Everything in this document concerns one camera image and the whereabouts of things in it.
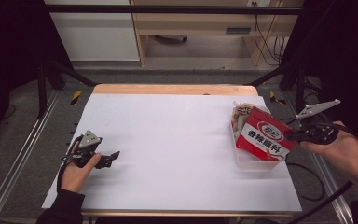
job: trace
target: metal bracket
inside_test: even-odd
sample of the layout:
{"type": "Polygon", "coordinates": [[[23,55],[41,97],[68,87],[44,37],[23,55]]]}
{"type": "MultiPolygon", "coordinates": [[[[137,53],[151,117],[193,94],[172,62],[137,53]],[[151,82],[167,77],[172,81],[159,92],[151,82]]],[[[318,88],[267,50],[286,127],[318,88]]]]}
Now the metal bracket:
{"type": "Polygon", "coordinates": [[[79,148],[89,147],[94,144],[98,145],[100,143],[101,138],[97,137],[97,135],[92,133],[90,130],[87,130],[79,143],[79,148]]]}
{"type": "Polygon", "coordinates": [[[319,114],[322,111],[325,111],[328,108],[331,108],[335,105],[339,105],[341,101],[334,100],[326,103],[316,104],[316,105],[305,105],[305,108],[296,115],[296,119],[304,119],[307,117],[311,117],[313,115],[319,114]]]}

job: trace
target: black cable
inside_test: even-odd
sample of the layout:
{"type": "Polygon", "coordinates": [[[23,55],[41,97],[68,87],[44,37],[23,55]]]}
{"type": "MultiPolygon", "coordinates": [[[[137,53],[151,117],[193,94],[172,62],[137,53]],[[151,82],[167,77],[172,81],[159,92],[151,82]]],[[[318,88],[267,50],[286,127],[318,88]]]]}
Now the black cable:
{"type": "Polygon", "coordinates": [[[63,172],[65,172],[66,166],[69,164],[68,160],[69,160],[68,155],[62,159],[62,165],[60,166],[60,171],[58,172],[58,176],[57,176],[57,192],[59,189],[61,189],[62,176],[63,176],[63,172]]]}
{"type": "Polygon", "coordinates": [[[321,186],[322,186],[322,193],[321,193],[321,195],[320,195],[319,197],[317,197],[317,198],[310,198],[310,197],[304,196],[304,195],[302,195],[302,194],[300,193],[299,190],[296,189],[297,194],[298,194],[301,198],[303,198],[303,199],[305,199],[305,200],[308,200],[308,201],[311,201],[311,202],[319,202],[319,201],[324,197],[324,195],[325,195],[325,193],[326,193],[326,190],[324,189],[324,182],[322,181],[322,179],[321,179],[315,172],[313,172],[310,168],[308,168],[308,167],[306,167],[306,166],[304,166],[304,165],[301,165],[301,164],[297,164],[297,163],[287,162],[286,165],[287,165],[287,166],[300,167],[300,168],[302,168],[302,169],[304,169],[304,170],[310,172],[313,176],[316,177],[316,179],[318,180],[318,182],[319,182],[319,183],[321,184],[321,186]]]}
{"type": "Polygon", "coordinates": [[[315,212],[319,211],[326,205],[330,204],[332,201],[334,201],[336,198],[341,196],[345,191],[347,191],[352,186],[352,182],[348,181],[344,184],[339,190],[337,190],[334,194],[332,194],[330,197],[326,198],[322,203],[320,203],[318,206],[310,209],[307,213],[301,215],[300,217],[297,217],[293,219],[292,221],[288,222],[287,224],[295,224],[298,223],[301,220],[304,220],[305,218],[309,217],[310,215],[314,214],[315,212]]]}
{"type": "Polygon", "coordinates": [[[7,115],[6,117],[4,117],[2,119],[8,119],[14,114],[14,112],[16,112],[16,110],[17,110],[16,106],[14,106],[14,105],[9,105],[9,106],[13,107],[13,111],[11,111],[11,113],[9,115],[7,115]]]}
{"type": "MultiPolygon", "coordinates": [[[[268,50],[268,52],[269,52],[269,55],[272,57],[272,59],[273,59],[274,61],[277,61],[277,60],[274,58],[274,56],[272,56],[272,53],[271,53],[271,51],[269,50],[269,45],[267,44],[266,39],[264,38],[263,34],[262,34],[261,31],[260,31],[260,27],[258,26],[258,18],[257,18],[257,15],[255,15],[255,32],[256,32],[256,31],[258,31],[258,33],[260,33],[261,38],[263,39],[264,44],[265,44],[265,46],[266,46],[266,48],[267,48],[267,50],[268,50]]],[[[261,55],[263,56],[263,59],[264,59],[264,61],[266,62],[266,64],[268,64],[268,65],[278,65],[278,64],[269,63],[269,62],[267,61],[266,56],[264,55],[264,53],[263,53],[263,51],[261,50],[260,46],[258,46],[258,43],[257,43],[256,38],[255,38],[255,45],[256,45],[257,48],[260,50],[260,53],[261,53],[261,55]]]]}
{"type": "Polygon", "coordinates": [[[291,118],[285,118],[285,119],[279,119],[280,121],[284,121],[284,120],[286,120],[286,119],[293,119],[293,117],[291,117],[291,118]]]}
{"type": "Polygon", "coordinates": [[[280,44],[279,53],[276,52],[278,39],[279,39],[279,37],[275,37],[275,41],[274,41],[274,57],[278,60],[278,64],[281,64],[282,63],[282,57],[283,57],[283,49],[284,49],[284,39],[285,39],[285,37],[284,36],[281,37],[281,44],[280,44]]]}
{"type": "Polygon", "coordinates": [[[296,120],[297,120],[297,119],[292,119],[292,120],[290,120],[289,122],[286,122],[286,124],[289,125],[289,124],[295,122],[296,120]]]}
{"type": "MultiPolygon", "coordinates": [[[[257,15],[255,15],[255,31],[254,31],[254,33],[256,32],[257,27],[258,27],[258,25],[257,25],[257,15]]],[[[278,64],[269,63],[269,62],[267,61],[266,56],[264,56],[263,50],[261,50],[260,46],[258,46],[257,40],[256,40],[256,38],[255,38],[255,34],[254,34],[254,40],[255,40],[255,45],[257,46],[258,50],[260,50],[261,56],[263,57],[263,59],[264,59],[264,61],[266,62],[266,64],[271,65],[271,66],[276,66],[276,65],[278,65],[278,64]]]]}
{"type": "MultiPolygon", "coordinates": [[[[314,125],[324,125],[324,126],[329,126],[332,128],[336,128],[339,129],[343,132],[346,133],[350,133],[352,134],[355,138],[358,139],[358,135],[350,128],[339,125],[339,124],[334,124],[334,123],[313,123],[314,125]]],[[[309,210],[307,213],[303,214],[300,217],[297,217],[295,219],[293,219],[292,221],[290,221],[287,224],[295,224],[298,223],[299,221],[309,217],[310,215],[314,214],[315,212],[319,211],[320,209],[322,209],[323,207],[325,207],[326,205],[328,205],[329,203],[331,203],[332,201],[334,201],[336,198],[338,198],[339,196],[341,196],[345,191],[347,191],[351,186],[352,186],[352,182],[348,181],[347,183],[345,183],[339,190],[337,190],[335,193],[333,193],[332,195],[330,195],[327,199],[325,199],[323,202],[321,202],[319,205],[317,205],[316,207],[312,208],[311,210],[309,210]]]]}

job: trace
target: snack package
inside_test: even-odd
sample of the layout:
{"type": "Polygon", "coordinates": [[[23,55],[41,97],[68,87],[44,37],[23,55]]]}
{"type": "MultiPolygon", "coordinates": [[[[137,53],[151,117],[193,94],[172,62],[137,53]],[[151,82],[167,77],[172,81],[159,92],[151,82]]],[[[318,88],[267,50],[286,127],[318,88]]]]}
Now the snack package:
{"type": "Polygon", "coordinates": [[[236,147],[263,161],[281,161],[297,145],[283,136],[293,132],[289,126],[254,106],[236,138],[236,147]]]}
{"type": "Polygon", "coordinates": [[[238,102],[234,102],[234,105],[235,107],[232,109],[231,115],[231,127],[234,132],[234,138],[237,140],[254,105],[238,102]]]}

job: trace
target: red snack bag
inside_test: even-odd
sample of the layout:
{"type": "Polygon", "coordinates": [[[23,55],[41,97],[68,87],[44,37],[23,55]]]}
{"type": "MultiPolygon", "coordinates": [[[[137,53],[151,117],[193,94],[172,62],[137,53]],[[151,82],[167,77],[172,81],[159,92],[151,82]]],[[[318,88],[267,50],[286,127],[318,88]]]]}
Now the red snack bag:
{"type": "Polygon", "coordinates": [[[281,161],[297,145],[297,142],[288,141],[283,136],[293,132],[289,126],[254,106],[236,147],[263,161],[281,161]]]}

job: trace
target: wooden table edge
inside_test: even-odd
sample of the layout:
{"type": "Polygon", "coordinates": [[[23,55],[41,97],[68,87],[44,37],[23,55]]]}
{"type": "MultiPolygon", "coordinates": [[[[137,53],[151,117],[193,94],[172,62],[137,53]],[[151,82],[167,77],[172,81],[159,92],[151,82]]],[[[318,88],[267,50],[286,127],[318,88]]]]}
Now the wooden table edge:
{"type": "Polygon", "coordinates": [[[193,212],[193,211],[104,211],[84,210],[89,217],[293,217],[295,212],[193,212]]]}
{"type": "Polygon", "coordinates": [[[254,86],[240,85],[99,84],[93,93],[258,96],[254,86]]]}

